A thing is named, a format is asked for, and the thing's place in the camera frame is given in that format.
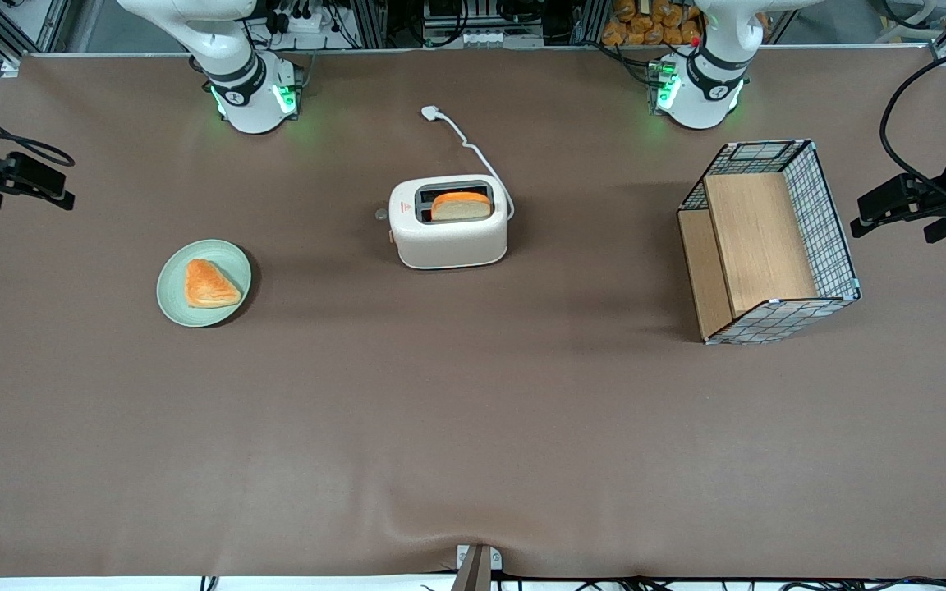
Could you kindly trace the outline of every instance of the bread slice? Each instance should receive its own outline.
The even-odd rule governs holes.
[[[433,199],[429,218],[435,222],[447,220],[475,220],[491,216],[491,199],[478,192],[446,192]]]
[[[222,308],[240,303],[241,293],[207,259],[192,259],[185,267],[185,300],[192,308]]]

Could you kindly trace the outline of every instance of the white power cord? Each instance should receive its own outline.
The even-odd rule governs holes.
[[[471,144],[469,139],[466,138],[466,134],[462,134],[462,130],[459,130],[458,125],[451,120],[451,117],[443,115],[440,109],[436,108],[436,105],[427,105],[421,108],[421,116],[425,117],[427,121],[436,121],[437,119],[447,121],[448,125],[451,125],[452,130],[455,130],[455,134],[458,134],[458,139],[462,140],[462,147],[468,147],[468,149],[476,152],[477,158],[480,158],[480,161],[484,162],[484,167],[488,169],[488,172],[491,172],[491,176],[495,176],[495,180],[498,181],[500,185],[503,185],[503,191],[506,191],[506,203],[510,207],[510,214],[506,219],[512,220],[515,209],[513,207],[513,198],[510,197],[510,190],[506,188],[506,183],[503,183],[503,179],[499,178],[498,172],[496,172],[495,168],[488,162],[488,159],[484,157],[484,153],[481,153],[480,149],[476,147],[476,144]]]

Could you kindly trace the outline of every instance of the wooden panel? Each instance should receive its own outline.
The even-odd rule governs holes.
[[[815,298],[783,175],[713,175],[703,182],[733,317],[763,300]]]
[[[684,258],[688,262],[688,277],[691,278],[691,295],[696,301],[699,334],[706,339],[732,322],[718,241],[714,238],[714,225],[710,223],[710,212],[706,209],[678,212],[677,220],[681,241],[684,242]]]

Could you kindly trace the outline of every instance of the green plate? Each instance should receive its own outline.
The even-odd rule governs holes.
[[[192,308],[185,300],[185,268],[192,259],[207,259],[240,291],[240,303],[224,308]],[[181,326],[210,326],[230,317],[250,291],[250,261],[243,250],[225,240],[200,240],[174,252],[155,284],[155,299],[166,318]]]

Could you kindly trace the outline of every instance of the grid mesh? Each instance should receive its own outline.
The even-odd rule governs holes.
[[[860,299],[860,282],[852,269],[842,221],[812,142],[728,144],[710,162],[703,178],[753,172],[783,173],[819,298],[767,300],[706,339],[707,345],[773,343]],[[680,209],[707,209],[703,178]]]
[[[801,151],[783,169],[815,290],[826,298],[859,299],[842,221],[834,210],[820,161],[814,149]]]
[[[707,345],[762,344],[786,339],[793,333],[827,318],[852,300],[769,300],[747,311],[725,329],[706,340]]]
[[[703,176],[741,175],[748,172],[780,172],[808,140],[743,142],[726,144],[714,156]],[[700,178],[680,209],[706,209],[706,189]]]

